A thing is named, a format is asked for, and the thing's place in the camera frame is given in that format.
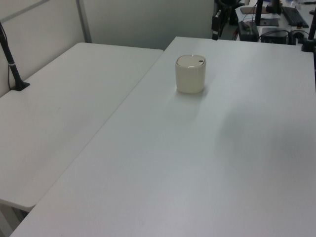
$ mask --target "tabletop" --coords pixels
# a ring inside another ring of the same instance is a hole
[[[249,2],[249,5],[248,6],[245,6],[245,7],[251,7],[251,6],[254,6],[256,4],[256,0],[251,0]],[[270,4],[269,2],[266,2],[264,1],[263,2],[263,6],[267,6],[268,4]],[[315,7],[316,5],[315,4],[310,4],[310,5],[305,5],[305,4],[298,4],[297,1],[282,1],[282,5],[283,6],[287,6],[287,7],[293,7],[293,8],[297,8],[299,13],[302,15],[302,17],[304,18],[304,20],[307,22],[307,24],[309,25],[309,28],[301,28],[301,29],[297,29],[296,27],[291,27],[289,24],[288,24],[288,21],[287,19],[285,18],[284,14],[280,14],[280,18],[278,19],[278,23],[279,23],[279,26],[276,27],[276,26],[269,26],[270,28],[283,28],[283,29],[286,29],[288,31],[291,31],[291,30],[302,30],[302,31],[305,31],[307,33],[310,32],[310,27],[311,27],[311,23],[312,23],[312,20],[313,20],[313,16],[311,14],[309,14],[309,11],[311,10],[315,10]],[[258,32],[259,34],[262,33],[262,29],[264,27],[262,26],[259,26],[257,27],[258,28]]]
[[[0,98],[0,203],[30,211],[161,50],[79,43]]]
[[[176,91],[185,54],[200,94]],[[314,237],[315,105],[297,47],[176,38],[12,237]]]

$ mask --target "white cup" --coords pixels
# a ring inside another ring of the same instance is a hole
[[[177,89],[195,94],[204,89],[206,58],[199,55],[183,55],[176,62]]]

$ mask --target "white wall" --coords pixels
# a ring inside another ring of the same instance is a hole
[[[165,50],[176,36],[211,38],[214,0],[81,0],[81,5],[93,43]]]
[[[7,7],[20,1],[6,1]],[[84,42],[76,0],[49,0],[2,25],[22,80],[76,43]],[[7,92],[7,60],[1,48],[0,97]]]

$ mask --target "cable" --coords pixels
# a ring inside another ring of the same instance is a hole
[[[256,4],[252,7],[252,9],[250,10],[250,12],[252,12],[252,14],[255,12],[255,7],[256,7],[256,5],[257,5],[257,3],[256,3]],[[249,15],[249,13],[247,13],[247,14],[244,16],[244,18],[243,18],[242,21],[244,21],[244,19],[246,18],[247,15]]]
[[[252,11],[252,20],[251,20],[252,22],[253,22],[253,14],[254,14],[254,13],[255,13],[255,9],[253,9],[253,11]]]
[[[306,33],[307,35],[310,34],[310,33],[306,32],[306,31],[302,31],[302,30],[294,30],[294,31],[292,31],[292,32],[304,32],[304,33]]]
[[[262,37],[262,36],[266,36],[266,35],[270,35],[270,34],[273,34],[273,33],[277,33],[277,32],[287,32],[287,35],[290,33],[289,31],[287,30],[275,30],[275,31],[269,31],[269,32],[266,32],[262,35],[259,36],[259,39]]]
[[[232,40],[236,40],[237,39],[237,36],[238,35],[238,28],[233,32],[233,37],[232,37]]]
[[[10,66],[8,65],[8,86],[9,86],[9,90],[11,90],[11,86],[10,86]]]

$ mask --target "desk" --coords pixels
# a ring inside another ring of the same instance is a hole
[[[161,54],[79,43],[0,98],[0,203],[30,211]]]
[[[206,88],[182,94],[193,53]],[[315,106],[297,47],[176,38],[12,237],[315,237]]]
[[[254,6],[256,4],[257,0],[251,0],[248,6],[245,7],[251,7]],[[269,2],[263,2],[263,6],[267,6],[269,4]],[[283,6],[289,6],[289,7],[295,7],[296,2],[288,2],[288,1],[282,1]],[[312,19],[313,16],[309,14],[310,10],[314,10],[316,7],[316,5],[312,4],[312,5],[304,5],[301,4],[301,9],[298,9],[298,11],[300,12],[300,14],[302,15],[302,17],[305,19],[305,21],[307,22],[307,24],[309,25],[309,28],[302,28],[301,30],[306,31],[307,33],[310,32],[310,27],[311,27],[311,23],[312,23]],[[275,26],[269,26],[271,28],[284,28],[288,31],[292,30],[292,27],[288,24],[287,19],[285,18],[284,14],[282,13],[280,15],[280,19],[278,20],[279,26],[275,27]],[[261,35],[262,29],[264,27],[257,27],[258,31],[259,31],[259,35]]]

